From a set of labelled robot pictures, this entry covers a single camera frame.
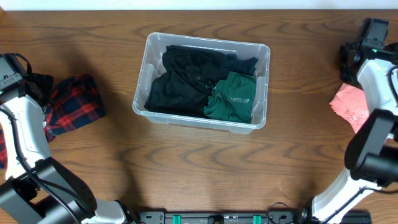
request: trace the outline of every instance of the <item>green clamp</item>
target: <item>green clamp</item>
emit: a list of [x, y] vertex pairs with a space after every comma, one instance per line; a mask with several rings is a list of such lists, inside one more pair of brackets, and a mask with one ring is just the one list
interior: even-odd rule
[[261, 224], [261, 216], [253, 215], [253, 224]]
[[181, 216], [173, 215], [173, 224], [181, 224]]

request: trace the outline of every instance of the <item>white wall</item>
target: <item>white wall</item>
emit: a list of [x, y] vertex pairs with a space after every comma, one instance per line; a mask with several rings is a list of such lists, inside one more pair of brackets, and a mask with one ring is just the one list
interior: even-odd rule
[[12, 10], [398, 9], [398, 0], [0, 0]]

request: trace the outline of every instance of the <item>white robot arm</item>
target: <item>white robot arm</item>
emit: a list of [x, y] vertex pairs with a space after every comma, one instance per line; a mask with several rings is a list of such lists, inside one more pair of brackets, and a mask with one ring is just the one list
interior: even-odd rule
[[367, 19], [357, 42], [341, 48], [340, 78], [362, 86], [371, 115], [347, 148], [346, 168], [311, 202], [311, 216], [320, 223], [340, 223], [363, 198], [398, 180], [396, 152], [384, 146], [398, 116], [398, 57], [384, 50], [387, 29], [387, 21]]
[[[96, 200], [81, 179], [51, 157], [43, 106], [52, 77], [32, 74], [29, 63], [25, 71], [16, 56], [21, 57], [0, 55], [0, 123], [8, 159], [0, 207], [18, 223], [131, 223], [121, 203]], [[50, 196], [30, 202], [39, 187]]]

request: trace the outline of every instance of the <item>plaid fabric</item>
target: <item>plaid fabric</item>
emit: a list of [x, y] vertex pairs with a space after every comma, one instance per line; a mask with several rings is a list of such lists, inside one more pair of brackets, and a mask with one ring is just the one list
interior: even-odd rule
[[0, 130], [0, 169], [7, 166], [7, 149], [2, 130]]
[[[68, 78], [53, 90], [47, 105], [45, 137], [50, 142], [57, 135], [73, 131], [105, 116], [100, 93], [91, 75]], [[0, 133], [0, 168], [6, 167], [4, 135]]]

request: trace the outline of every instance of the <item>folded clothing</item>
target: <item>folded clothing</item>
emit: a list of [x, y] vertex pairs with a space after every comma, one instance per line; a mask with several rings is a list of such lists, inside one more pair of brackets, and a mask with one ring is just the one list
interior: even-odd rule
[[368, 105], [363, 90], [343, 84], [330, 102], [336, 114], [347, 120], [357, 133], [369, 117]]
[[[50, 142], [57, 135], [73, 131], [105, 116], [100, 92], [91, 75], [68, 78], [60, 82], [51, 94], [46, 110], [45, 137]], [[0, 132], [0, 167], [6, 167], [7, 152], [4, 135]]]
[[251, 111], [256, 96], [254, 77], [230, 72], [226, 80], [220, 80], [208, 97], [205, 115], [211, 119], [251, 122]]
[[230, 71], [253, 75], [257, 58], [238, 60], [208, 49], [171, 45], [162, 56], [166, 73], [152, 82], [145, 109], [206, 118], [207, 104], [215, 83]]

